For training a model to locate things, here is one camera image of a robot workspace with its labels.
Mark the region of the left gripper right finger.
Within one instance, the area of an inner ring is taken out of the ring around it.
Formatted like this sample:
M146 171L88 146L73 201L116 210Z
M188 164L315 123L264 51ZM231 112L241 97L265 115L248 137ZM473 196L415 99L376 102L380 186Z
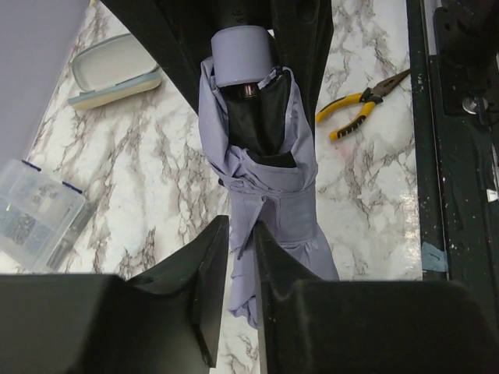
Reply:
M461 285L326 281L253 229L263 373L495 373L498 337Z

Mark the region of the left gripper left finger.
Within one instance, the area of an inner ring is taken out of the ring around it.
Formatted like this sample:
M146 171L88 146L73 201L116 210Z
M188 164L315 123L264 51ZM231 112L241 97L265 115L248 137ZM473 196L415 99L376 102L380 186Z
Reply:
M216 364L228 218L143 273L4 275L4 373L207 373Z

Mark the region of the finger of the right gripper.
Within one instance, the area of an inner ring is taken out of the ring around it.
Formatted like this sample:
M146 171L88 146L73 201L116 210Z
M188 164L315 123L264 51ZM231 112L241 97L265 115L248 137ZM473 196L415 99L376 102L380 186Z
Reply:
M280 62L293 71L307 120L313 125L331 46L331 2L272 1L271 20Z
M103 0L142 44L194 111L200 63L211 54L209 1Z

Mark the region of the beige umbrella case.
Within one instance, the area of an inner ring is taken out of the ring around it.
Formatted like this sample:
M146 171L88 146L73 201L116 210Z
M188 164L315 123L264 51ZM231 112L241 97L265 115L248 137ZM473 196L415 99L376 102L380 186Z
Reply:
M80 94L69 105L84 111L158 87L156 61L132 34L108 38L81 51L71 69Z

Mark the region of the lavender umbrella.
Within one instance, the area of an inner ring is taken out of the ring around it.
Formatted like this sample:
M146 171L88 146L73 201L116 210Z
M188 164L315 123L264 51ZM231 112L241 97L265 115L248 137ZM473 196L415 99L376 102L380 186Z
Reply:
M315 145L289 67L273 56L261 26L232 26L211 39L200 65L199 129L205 157L231 204L234 254L229 312L257 327L253 229L274 240L312 273L338 279L317 221Z

